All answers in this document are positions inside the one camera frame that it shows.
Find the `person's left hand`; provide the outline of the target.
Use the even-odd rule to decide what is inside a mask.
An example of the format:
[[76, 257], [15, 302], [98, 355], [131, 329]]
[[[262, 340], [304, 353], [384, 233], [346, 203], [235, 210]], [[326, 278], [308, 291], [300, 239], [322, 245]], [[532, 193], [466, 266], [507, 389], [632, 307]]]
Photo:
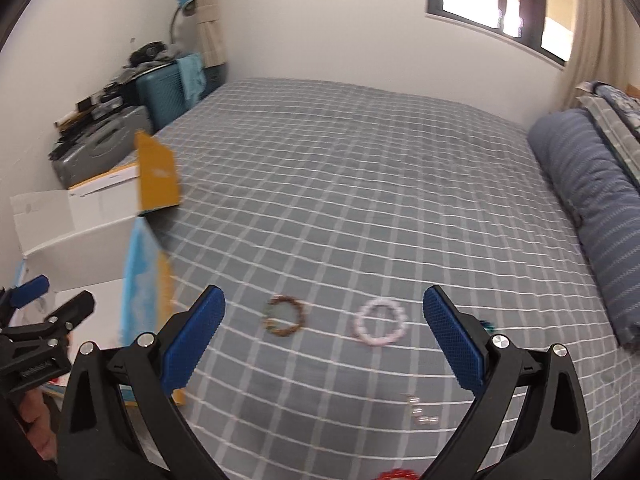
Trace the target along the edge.
[[54, 460], [58, 450], [56, 435], [51, 429], [51, 414], [39, 389], [27, 391], [18, 407], [29, 428], [26, 437], [43, 460]]

